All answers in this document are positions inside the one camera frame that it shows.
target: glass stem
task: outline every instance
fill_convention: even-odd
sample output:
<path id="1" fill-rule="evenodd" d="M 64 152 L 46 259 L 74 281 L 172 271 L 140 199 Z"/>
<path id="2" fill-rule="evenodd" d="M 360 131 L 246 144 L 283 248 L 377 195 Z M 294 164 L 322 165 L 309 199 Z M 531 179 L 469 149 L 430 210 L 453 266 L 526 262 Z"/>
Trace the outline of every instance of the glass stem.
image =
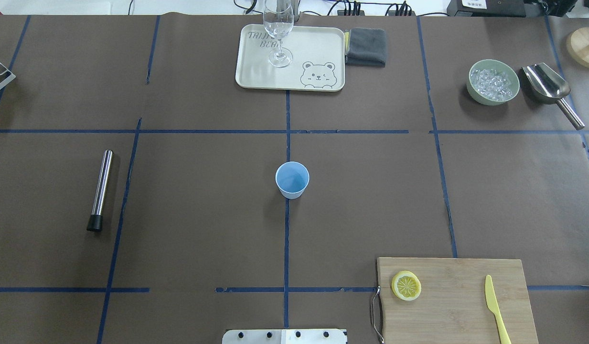
<path id="1" fill-rule="evenodd" d="M 282 50 L 281 50 L 281 39 L 278 39 L 277 42 L 279 44 L 279 48 L 277 50 L 277 56 L 283 57 L 284 56 L 284 52 L 282 52 Z"/>

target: wine glass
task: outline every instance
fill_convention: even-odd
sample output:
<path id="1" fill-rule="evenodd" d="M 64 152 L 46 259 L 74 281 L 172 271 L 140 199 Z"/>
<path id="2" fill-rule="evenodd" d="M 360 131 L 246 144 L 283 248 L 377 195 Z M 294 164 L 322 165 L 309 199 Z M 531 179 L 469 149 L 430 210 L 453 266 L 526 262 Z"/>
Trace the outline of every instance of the wine glass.
<path id="1" fill-rule="evenodd" d="M 294 26 L 292 0 L 265 0 L 262 21 L 264 29 L 278 41 L 278 47 L 268 53 L 268 61 L 277 68 L 290 65 L 292 52 L 281 47 L 281 40 L 292 31 Z"/>

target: plastic knife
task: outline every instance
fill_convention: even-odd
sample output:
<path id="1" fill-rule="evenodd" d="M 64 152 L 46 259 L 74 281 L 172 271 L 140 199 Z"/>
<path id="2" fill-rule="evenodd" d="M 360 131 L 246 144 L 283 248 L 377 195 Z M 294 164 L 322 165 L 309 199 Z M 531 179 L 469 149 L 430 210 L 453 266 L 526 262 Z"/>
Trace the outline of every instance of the plastic knife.
<path id="1" fill-rule="evenodd" d="M 500 309 L 498 308 L 498 301 L 496 300 L 496 293 L 493 291 L 492 277 L 486 276 L 486 303 L 487 308 L 492 311 L 496 318 L 496 325 L 498 325 L 498 333 L 500 335 L 501 344 L 511 344 L 511 339 L 508 333 L 506 333 L 506 327 L 502 322 L 502 315 L 500 315 Z"/>

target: blue paper cup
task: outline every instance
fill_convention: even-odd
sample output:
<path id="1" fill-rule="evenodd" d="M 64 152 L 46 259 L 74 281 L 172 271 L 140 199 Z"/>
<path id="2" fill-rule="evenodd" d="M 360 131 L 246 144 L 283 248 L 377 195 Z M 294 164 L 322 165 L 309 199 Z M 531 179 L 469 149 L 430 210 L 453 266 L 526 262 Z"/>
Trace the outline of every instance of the blue paper cup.
<path id="1" fill-rule="evenodd" d="M 275 183 L 284 197 L 294 200 L 303 194 L 309 184 L 309 171 L 301 163 L 287 162 L 275 172 Z"/>

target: gray towel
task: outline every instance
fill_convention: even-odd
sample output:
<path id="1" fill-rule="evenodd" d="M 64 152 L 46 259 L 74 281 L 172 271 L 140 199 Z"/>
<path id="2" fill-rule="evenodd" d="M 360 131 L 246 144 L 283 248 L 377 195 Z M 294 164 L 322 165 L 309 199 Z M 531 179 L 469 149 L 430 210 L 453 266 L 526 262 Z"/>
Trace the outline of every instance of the gray towel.
<path id="1" fill-rule="evenodd" d="M 346 65 L 386 66 L 388 37 L 382 29 L 353 28 L 349 31 Z"/>

